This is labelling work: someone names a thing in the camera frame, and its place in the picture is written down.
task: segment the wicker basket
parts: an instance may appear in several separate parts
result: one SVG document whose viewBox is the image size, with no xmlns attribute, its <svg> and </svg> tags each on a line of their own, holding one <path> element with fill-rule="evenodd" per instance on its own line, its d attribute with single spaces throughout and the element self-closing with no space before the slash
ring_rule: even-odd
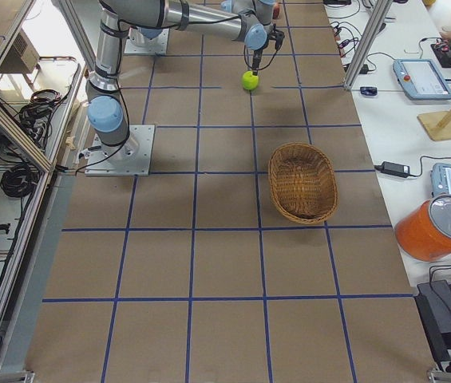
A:
<svg viewBox="0 0 451 383">
<path fill-rule="evenodd" d="M 277 148 L 270 158 L 268 176 L 273 203 L 291 221 L 313 225 L 335 212 L 334 170 L 315 146 L 291 143 Z"/>
</svg>

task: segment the wooden stand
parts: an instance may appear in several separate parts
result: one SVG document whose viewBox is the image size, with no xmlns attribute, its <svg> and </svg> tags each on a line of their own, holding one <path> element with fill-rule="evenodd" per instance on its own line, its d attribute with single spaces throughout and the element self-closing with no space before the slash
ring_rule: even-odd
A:
<svg viewBox="0 0 451 383">
<path fill-rule="evenodd" d="M 448 112 L 419 114 L 417 118 L 431 140 L 451 140 L 451 109 Z"/>
</svg>

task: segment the orange bucket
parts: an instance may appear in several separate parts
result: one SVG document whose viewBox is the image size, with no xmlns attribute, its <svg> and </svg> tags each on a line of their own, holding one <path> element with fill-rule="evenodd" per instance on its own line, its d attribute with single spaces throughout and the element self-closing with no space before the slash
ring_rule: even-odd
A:
<svg viewBox="0 0 451 383">
<path fill-rule="evenodd" d="M 432 262 L 451 253 L 451 195 L 425 201 L 395 227 L 402 249 L 416 259 Z"/>
</svg>

